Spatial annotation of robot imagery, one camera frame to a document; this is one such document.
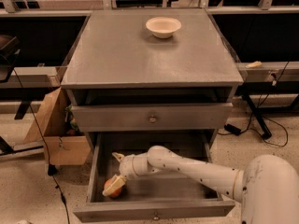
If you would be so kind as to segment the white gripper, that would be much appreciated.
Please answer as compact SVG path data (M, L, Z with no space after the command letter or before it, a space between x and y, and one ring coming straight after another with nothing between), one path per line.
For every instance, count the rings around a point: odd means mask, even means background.
M126 178L132 180L140 176L152 175L156 172L155 168L149 164L146 153L124 156L123 154L113 152L112 156L120 163L120 175L113 175L110 178L110 184L102 191L102 194L106 197L123 187L126 184Z

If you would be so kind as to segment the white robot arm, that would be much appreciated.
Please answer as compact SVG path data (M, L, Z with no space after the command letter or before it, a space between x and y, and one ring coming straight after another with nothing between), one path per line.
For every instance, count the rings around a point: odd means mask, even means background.
M299 224L299 174L285 160L273 155L254 158L244 170L181 157L166 147L124 156L119 174L104 185L109 196L130 179L161 171L178 172L241 203L242 224Z

